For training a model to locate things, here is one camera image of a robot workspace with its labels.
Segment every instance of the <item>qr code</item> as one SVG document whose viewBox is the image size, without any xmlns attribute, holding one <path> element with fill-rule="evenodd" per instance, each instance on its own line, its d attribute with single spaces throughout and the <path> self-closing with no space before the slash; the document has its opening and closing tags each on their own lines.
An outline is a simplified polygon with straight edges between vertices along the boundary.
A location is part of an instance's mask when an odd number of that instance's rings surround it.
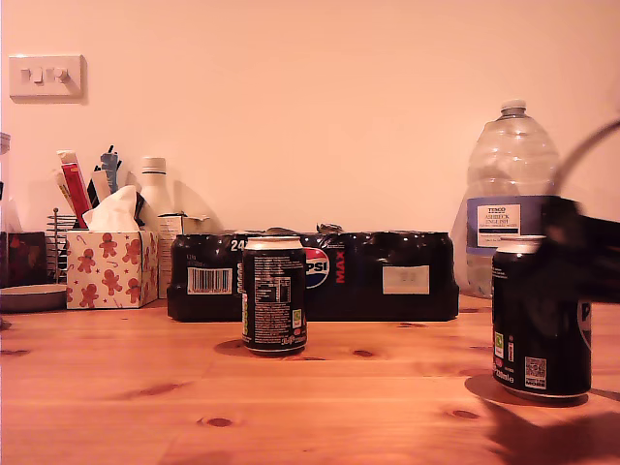
<svg viewBox="0 0 620 465">
<path fill-rule="evenodd" d="M 527 356 L 525 358 L 525 386 L 546 389 L 546 359 Z"/>
</svg>

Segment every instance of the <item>bottle cap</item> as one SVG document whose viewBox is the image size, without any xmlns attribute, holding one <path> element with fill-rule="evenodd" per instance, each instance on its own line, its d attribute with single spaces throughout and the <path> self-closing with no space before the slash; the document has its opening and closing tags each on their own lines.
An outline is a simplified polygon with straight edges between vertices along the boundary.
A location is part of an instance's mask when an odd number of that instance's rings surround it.
<svg viewBox="0 0 620 465">
<path fill-rule="evenodd" d="M 147 172 L 166 174 L 166 159 L 158 157 L 142 158 L 142 174 Z"/>
<path fill-rule="evenodd" d="M 508 100 L 502 104 L 502 111 L 506 109 L 526 109 L 525 101 L 521 99 Z"/>
</svg>

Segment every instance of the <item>light switch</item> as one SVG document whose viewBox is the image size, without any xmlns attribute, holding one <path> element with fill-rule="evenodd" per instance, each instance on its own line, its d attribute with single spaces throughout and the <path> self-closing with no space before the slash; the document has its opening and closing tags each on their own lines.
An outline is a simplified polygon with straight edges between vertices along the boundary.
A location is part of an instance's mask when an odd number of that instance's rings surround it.
<svg viewBox="0 0 620 465">
<path fill-rule="evenodd" d="M 81 97 L 81 55 L 9 57 L 11 97 Z"/>
<path fill-rule="evenodd" d="M 19 70 L 21 73 L 21 83 L 25 84 L 30 81 L 30 70 L 28 68 L 22 68 Z"/>
<path fill-rule="evenodd" d="M 43 83 L 43 68 L 33 68 L 32 70 L 32 81 L 35 84 Z"/>
<path fill-rule="evenodd" d="M 67 72 L 67 68 L 54 68 L 54 78 L 58 82 L 66 82 L 69 80 L 69 73 Z"/>
</svg>

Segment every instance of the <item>plastic water bottle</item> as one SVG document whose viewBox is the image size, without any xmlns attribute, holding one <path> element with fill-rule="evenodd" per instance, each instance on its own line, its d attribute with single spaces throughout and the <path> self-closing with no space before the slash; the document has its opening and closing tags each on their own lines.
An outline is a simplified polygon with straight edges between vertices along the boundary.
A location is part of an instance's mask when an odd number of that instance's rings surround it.
<svg viewBox="0 0 620 465">
<path fill-rule="evenodd" d="M 455 269 L 467 261 L 464 291 L 491 297 L 491 260 L 500 237 L 542 232 L 543 195 L 558 164 L 555 145 L 525 114 L 524 101 L 504 103 L 502 115 L 486 123 L 467 172 L 466 226 L 455 223 L 466 228 L 465 254 L 456 250 L 454 257 Z"/>
<path fill-rule="evenodd" d="M 144 157 L 141 182 L 144 206 L 139 217 L 150 230 L 157 232 L 158 216 L 174 213 L 166 185 L 166 159 Z"/>
</svg>

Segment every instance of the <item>pepsi logo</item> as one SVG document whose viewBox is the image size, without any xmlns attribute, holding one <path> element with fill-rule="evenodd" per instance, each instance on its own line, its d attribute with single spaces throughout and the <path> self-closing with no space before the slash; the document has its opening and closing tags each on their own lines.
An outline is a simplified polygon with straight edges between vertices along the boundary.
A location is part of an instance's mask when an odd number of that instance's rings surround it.
<svg viewBox="0 0 620 465">
<path fill-rule="evenodd" d="M 329 275 L 329 258 L 321 249 L 305 247 L 306 253 L 306 289 L 317 288 Z"/>
</svg>

